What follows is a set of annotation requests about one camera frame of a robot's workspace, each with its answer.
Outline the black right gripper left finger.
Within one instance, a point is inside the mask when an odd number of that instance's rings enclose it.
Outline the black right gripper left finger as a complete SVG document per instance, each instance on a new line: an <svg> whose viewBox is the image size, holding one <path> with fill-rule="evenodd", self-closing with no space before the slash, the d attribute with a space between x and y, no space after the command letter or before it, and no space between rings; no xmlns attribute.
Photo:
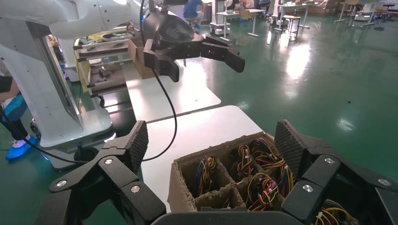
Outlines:
<svg viewBox="0 0 398 225"><path fill-rule="evenodd" d="M126 136L108 141L94 159L50 184L36 224L82 225L106 201L130 225L153 223L166 207L137 175L148 143L143 120Z"/></svg>

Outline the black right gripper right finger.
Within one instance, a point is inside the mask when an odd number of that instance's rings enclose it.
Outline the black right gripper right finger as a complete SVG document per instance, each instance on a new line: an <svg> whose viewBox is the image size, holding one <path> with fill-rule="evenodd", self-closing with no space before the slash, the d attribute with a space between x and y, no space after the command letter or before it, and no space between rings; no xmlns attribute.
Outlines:
<svg viewBox="0 0 398 225"><path fill-rule="evenodd" d="M361 225L398 222L398 185L340 155L324 140L301 134L280 120L274 136L276 149L296 184L282 209L308 225L327 199L339 203Z"/></svg>

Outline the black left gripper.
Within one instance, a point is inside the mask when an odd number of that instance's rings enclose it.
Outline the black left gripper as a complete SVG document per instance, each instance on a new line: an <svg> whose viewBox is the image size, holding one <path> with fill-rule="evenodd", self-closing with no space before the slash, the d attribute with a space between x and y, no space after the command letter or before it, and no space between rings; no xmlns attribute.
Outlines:
<svg viewBox="0 0 398 225"><path fill-rule="evenodd" d="M245 68L245 59L231 43L210 35L198 35L176 15L150 11L143 20L143 33L144 65L175 83L180 77L175 60L202 57L225 62L237 73Z"/></svg>

